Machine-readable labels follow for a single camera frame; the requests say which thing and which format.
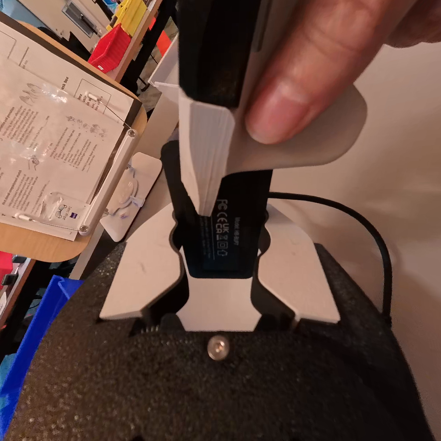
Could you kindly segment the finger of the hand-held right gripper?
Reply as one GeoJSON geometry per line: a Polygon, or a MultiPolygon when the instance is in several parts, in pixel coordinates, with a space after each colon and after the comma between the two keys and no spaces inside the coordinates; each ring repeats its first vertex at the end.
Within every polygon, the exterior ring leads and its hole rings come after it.
{"type": "Polygon", "coordinates": [[[235,129],[226,107],[178,95],[181,182],[200,216],[212,214],[235,129]]]}

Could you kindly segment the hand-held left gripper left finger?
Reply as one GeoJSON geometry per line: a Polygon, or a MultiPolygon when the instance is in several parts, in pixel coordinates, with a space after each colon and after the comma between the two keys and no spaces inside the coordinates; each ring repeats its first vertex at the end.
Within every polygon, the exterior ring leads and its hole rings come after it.
{"type": "Polygon", "coordinates": [[[189,299],[184,259],[172,243],[177,227],[169,203],[125,242],[111,287],[100,311],[102,320],[154,320],[177,314],[189,299]]]}

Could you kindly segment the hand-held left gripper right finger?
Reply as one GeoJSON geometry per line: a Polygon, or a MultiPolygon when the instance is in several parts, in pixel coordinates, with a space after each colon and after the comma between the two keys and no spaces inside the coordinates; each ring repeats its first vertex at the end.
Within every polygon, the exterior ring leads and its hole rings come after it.
{"type": "Polygon", "coordinates": [[[251,284],[256,309],[277,328],[301,320],[337,324],[340,314],[312,239],[293,220],[267,204],[251,284]]]}

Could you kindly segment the black usb hub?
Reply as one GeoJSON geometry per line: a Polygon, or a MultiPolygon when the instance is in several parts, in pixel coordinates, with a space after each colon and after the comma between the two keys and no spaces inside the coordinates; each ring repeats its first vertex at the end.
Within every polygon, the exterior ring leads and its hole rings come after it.
{"type": "Polygon", "coordinates": [[[224,177],[212,213],[204,217],[181,182],[177,140],[162,147],[161,162],[177,222],[173,243],[184,252],[187,272],[202,279],[252,277],[273,171],[224,177]]]}

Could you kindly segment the person's right hand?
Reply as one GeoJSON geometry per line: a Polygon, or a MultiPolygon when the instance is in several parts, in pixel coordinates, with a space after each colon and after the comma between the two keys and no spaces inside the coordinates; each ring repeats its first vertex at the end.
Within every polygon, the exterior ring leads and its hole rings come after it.
{"type": "Polygon", "coordinates": [[[440,42],[440,1],[299,1],[245,117],[265,145],[300,133],[365,71],[384,45],[440,42]]]}

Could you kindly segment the white plastic plate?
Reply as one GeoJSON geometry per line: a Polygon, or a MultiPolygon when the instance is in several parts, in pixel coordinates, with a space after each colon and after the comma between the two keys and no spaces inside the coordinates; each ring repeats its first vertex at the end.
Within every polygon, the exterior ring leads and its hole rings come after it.
{"type": "Polygon", "coordinates": [[[136,153],[130,160],[100,220],[114,242],[127,234],[162,171],[160,160],[136,153]]]}

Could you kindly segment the yellow plastic bin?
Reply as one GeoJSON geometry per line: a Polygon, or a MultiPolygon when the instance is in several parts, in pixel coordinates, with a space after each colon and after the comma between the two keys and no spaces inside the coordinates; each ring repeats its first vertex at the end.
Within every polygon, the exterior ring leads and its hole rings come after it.
{"type": "Polygon", "coordinates": [[[111,31],[116,25],[121,25],[124,32],[133,37],[146,11],[145,1],[124,0],[118,4],[106,29],[111,31]]]}

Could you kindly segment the wooden board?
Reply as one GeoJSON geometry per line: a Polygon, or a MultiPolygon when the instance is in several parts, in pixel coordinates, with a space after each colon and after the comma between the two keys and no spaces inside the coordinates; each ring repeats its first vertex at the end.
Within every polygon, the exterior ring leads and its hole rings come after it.
{"type": "MultiPolygon", "coordinates": [[[[74,52],[65,48],[34,26],[25,22],[16,21],[2,12],[1,23],[35,41],[40,46],[47,48],[49,52],[53,53],[58,58],[65,59],[70,64],[77,66],[84,73],[90,74],[99,79],[102,83],[107,84],[113,89],[119,90],[134,99],[134,103],[129,112],[129,116],[132,117],[132,120],[129,120],[128,124],[137,132],[137,137],[132,142],[124,157],[124,159],[129,160],[147,125],[146,110],[142,106],[140,100],[115,80],[102,74],[98,69],[91,66],[74,52]]],[[[85,251],[86,247],[91,242],[92,236],[97,229],[102,226],[100,224],[100,217],[101,215],[98,215],[97,220],[91,224],[88,231],[83,235],[78,234],[74,241],[25,229],[22,228],[21,225],[1,223],[1,251],[19,254],[43,262],[61,262],[68,260],[69,258],[78,256],[85,251]]]]}

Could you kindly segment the white electrical box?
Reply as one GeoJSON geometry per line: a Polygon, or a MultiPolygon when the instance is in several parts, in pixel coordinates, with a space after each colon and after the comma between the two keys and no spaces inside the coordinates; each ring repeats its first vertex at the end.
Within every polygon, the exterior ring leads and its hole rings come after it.
{"type": "Polygon", "coordinates": [[[88,38],[101,37],[105,33],[101,22],[81,1],[30,1],[30,11],[60,37],[67,36],[69,32],[74,33],[74,29],[79,29],[88,38]]]}

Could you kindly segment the red box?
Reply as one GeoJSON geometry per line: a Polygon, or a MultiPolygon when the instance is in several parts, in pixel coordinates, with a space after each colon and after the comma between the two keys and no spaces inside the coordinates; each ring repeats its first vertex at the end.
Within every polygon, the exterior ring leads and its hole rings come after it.
{"type": "Polygon", "coordinates": [[[19,258],[20,256],[15,254],[0,252],[0,289],[14,285],[17,281],[20,265],[17,259],[19,258]]]}

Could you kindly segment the instruction sheet holder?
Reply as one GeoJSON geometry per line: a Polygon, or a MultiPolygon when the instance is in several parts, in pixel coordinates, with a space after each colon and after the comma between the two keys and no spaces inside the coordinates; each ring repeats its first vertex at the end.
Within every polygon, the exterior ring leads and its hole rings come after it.
{"type": "Polygon", "coordinates": [[[1,13],[1,223],[74,241],[141,102],[1,13]]]}

